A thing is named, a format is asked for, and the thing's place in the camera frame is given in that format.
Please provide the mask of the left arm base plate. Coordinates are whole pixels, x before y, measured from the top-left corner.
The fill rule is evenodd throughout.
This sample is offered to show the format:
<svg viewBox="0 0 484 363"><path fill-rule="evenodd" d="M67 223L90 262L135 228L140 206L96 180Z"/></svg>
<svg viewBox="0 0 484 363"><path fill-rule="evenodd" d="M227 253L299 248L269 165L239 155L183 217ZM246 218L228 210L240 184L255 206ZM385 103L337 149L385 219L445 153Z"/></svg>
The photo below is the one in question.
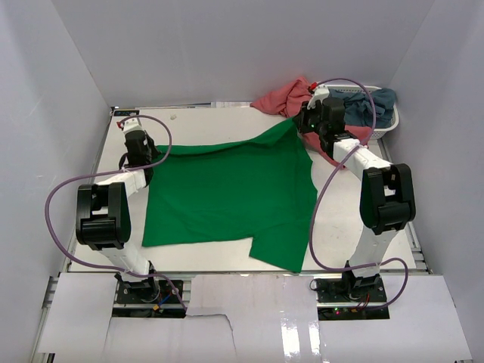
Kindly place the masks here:
<svg viewBox="0 0 484 363"><path fill-rule="evenodd" d="M147 278L129 282L115 274L117 279L113 302L114 318L184 318L185 309L179 302L182 298L184 281L172 280L172 285L163 278Z"/></svg>

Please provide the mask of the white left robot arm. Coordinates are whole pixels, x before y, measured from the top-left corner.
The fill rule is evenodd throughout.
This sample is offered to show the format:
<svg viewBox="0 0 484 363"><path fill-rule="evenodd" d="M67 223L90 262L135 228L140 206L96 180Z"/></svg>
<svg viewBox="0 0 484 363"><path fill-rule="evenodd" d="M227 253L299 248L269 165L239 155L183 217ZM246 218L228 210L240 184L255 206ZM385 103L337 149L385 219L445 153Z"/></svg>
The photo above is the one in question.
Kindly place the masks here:
<svg viewBox="0 0 484 363"><path fill-rule="evenodd" d="M152 168L121 172L97 184L80 185L77 191L76 239L107 257L113 266L139 275L134 293L142 301L156 299L160 283L147 276L154 267L129 239L132 223L128 199L146 188Z"/></svg>

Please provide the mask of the green t shirt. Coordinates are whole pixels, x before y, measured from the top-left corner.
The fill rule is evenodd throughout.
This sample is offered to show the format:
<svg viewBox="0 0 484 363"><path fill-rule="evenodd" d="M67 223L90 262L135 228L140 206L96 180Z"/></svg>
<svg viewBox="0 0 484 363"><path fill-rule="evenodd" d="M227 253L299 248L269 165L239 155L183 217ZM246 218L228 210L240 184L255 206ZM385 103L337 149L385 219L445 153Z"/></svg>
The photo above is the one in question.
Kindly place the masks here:
<svg viewBox="0 0 484 363"><path fill-rule="evenodd" d="M291 119L245 141L158 150L144 247L249 238L251 258L302 270L318 192Z"/></svg>

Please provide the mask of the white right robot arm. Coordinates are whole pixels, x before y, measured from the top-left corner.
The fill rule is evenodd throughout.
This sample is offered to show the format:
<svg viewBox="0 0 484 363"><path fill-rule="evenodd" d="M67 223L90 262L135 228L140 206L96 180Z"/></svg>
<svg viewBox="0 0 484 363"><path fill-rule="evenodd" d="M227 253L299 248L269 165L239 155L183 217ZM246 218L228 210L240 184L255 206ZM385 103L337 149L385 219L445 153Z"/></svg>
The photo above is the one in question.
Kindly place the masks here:
<svg viewBox="0 0 484 363"><path fill-rule="evenodd" d="M376 283L389 243L414 220L416 208L410 167L369 151L346 131L344 116L341 99L314 97L302 103L293 121L299 133L315 133L321 149L361 181L359 213L364 227L341 283L345 298L357 302Z"/></svg>

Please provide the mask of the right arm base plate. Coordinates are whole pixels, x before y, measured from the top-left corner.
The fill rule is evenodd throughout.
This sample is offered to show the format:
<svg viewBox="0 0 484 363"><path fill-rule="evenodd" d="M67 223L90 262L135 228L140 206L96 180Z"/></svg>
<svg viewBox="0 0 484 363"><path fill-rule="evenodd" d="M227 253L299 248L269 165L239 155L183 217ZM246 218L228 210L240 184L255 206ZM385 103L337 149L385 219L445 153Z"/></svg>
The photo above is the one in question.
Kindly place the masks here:
<svg viewBox="0 0 484 363"><path fill-rule="evenodd" d="M309 289L316 292L319 321L388 320L384 284L379 280L373 287L349 290L342 278L313 278Z"/></svg>

